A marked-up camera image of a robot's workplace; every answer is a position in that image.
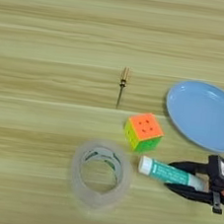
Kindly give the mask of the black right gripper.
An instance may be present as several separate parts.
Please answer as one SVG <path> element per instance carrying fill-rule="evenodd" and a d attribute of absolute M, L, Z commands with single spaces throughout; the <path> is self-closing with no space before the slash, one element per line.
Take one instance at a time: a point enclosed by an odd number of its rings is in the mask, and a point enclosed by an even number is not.
<path fill-rule="evenodd" d="M 170 166 L 176 169 L 180 169 L 190 174 L 209 174 L 206 163 L 198 162 L 172 162 Z M 166 184 L 166 187 L 172 192 L 187 198 L 188 200 L 195 200 L 195 202 L 203 202 L 210 204 L 212 212 L 216 214 L 222 214 L 222 207 L 224 205 L 224 184 L 209 184 L 209 192 L 197 191 L 194 187 L 183 186 L 181 184 Z"/>

